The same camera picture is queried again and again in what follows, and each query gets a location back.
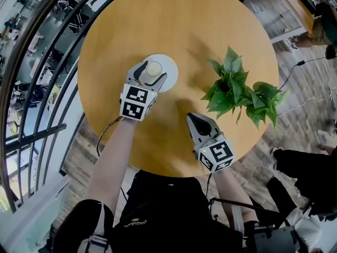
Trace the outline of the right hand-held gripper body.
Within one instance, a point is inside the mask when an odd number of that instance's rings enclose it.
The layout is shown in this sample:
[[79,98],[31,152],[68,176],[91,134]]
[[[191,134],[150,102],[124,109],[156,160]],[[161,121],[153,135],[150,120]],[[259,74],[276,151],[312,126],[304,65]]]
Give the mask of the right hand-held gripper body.
[[210,173],[215,173],[229,167],[235,159],[230,141],[225,138],[223,132],[194,146],[196,159],[204,165]]

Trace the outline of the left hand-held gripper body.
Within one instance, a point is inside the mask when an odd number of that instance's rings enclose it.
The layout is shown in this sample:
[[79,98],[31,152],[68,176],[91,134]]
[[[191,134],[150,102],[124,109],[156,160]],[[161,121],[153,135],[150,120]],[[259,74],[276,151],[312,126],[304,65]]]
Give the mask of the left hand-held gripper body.
[[120,116],[143,121],[152,109],[158,96],[158,88],[140,85],[136,80],[124,84],[121,93]]

